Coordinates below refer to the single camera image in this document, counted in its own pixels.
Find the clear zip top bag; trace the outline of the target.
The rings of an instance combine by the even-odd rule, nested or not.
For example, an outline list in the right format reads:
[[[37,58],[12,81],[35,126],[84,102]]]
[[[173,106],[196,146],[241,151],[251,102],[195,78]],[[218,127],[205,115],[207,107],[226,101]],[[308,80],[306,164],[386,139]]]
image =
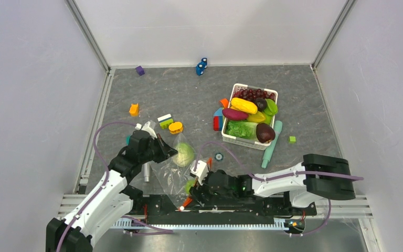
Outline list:
[[[169,146],[175,149],[175,146],[180,142],[188,143],[194,149],[192,143],[183,135],[183,133],[176,134],[174,142]],[[194,151],[195,158],[192,163],[199,160],[206,162],[205,159],[197,156],[195,149]],[[187,195],[184,191],[185,184],[188,180],[195,179],[197,181],[197,179],[190,176],[190,166],[192,163],[186,167],[179,167],[172,161],[172,158],[154,166],[153,171],[163,188],[164,194],[169,197],[176,210],[184,211],[187,208],[187,201],[190,197],[190,194]]]

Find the small green fake fruit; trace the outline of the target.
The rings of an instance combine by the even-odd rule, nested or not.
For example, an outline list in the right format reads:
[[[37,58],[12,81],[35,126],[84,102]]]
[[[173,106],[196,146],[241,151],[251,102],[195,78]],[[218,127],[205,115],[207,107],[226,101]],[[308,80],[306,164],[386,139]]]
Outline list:
[[[189,195],[190,194],[190,189],[196,184],[196,180],[195,179],[191,179],[191,180],[188,180],[187,182],[186,182],[186,184],[185,184],[185,187],[184,187],[184,191],[185,191],[185,193],[187,194],[187,195]]]

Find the dark maroon fake fruit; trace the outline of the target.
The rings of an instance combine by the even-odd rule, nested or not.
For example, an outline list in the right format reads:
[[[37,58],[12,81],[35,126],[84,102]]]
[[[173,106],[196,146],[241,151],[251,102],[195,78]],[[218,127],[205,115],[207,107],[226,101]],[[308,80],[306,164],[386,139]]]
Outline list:
[[[275,139],[276,133],[268,124],[258,123],[256,126],[256,138],[260,143],[268,143]]]

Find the purple fake sweet potato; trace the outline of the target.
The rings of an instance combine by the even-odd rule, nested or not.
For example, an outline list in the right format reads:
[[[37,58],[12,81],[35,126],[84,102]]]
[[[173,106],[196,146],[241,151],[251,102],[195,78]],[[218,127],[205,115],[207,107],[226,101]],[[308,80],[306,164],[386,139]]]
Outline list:
[[[243,111],[238,111],[231,108],[224,108],[222,114],[225,118],[230,121],[243,121],[248,118],[248,114]]]

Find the yellow fake starfruit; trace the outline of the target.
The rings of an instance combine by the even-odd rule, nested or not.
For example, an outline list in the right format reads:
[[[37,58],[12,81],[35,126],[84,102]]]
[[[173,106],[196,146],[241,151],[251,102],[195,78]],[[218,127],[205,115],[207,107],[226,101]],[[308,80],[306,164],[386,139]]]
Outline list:
[[[264,115],[262,112],[257,111],[255,114],[249,114],[246,120],[253,123],[262,123],[264,120]]]

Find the fake yellow corn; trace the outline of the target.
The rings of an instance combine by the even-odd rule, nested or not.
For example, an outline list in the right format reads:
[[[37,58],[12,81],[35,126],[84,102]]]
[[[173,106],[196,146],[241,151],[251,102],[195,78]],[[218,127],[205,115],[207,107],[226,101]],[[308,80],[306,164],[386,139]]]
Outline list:
[[[231,108],[248,114],[256,114],[258,112],[258,107],[253,102],[241,98],[232,98]]]

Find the small dark purple fruit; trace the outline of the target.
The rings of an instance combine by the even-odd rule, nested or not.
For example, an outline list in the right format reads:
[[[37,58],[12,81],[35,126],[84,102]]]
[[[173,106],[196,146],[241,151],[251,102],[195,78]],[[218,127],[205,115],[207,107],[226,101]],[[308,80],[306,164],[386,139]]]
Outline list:
[[[268,103],[264,98],[255,98],[253,102],[257,106],[258,111],[260,112],[264,111],[268,106]]]

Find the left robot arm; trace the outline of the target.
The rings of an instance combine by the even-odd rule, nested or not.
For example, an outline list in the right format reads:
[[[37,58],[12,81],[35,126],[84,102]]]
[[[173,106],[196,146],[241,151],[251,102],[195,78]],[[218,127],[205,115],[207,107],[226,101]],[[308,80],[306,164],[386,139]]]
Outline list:
[[[108,171],[86,198],[64,219],[46,227],[46,251],[93,251],[99,239],[127,213],[144,207],[143,193],[131,181],[145,163],[161,163],[178,151],[160,135],[135,130],[127,146],[111,160]]]

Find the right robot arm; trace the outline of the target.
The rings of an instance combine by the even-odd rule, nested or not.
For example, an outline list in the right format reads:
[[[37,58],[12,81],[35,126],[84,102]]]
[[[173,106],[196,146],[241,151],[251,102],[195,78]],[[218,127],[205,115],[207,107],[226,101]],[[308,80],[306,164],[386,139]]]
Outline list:
[[[346,159],[319,154],[306,154],[295,166],[266,174],[231,176],[223,170],[210,171],[202,161],[190,172],[197,181],[189,194],[202,205],[251,203],[283,193],[282,208],[288,214],[296,214],[323,198],[353,200],[353,183],[362,180],[351,175]]]

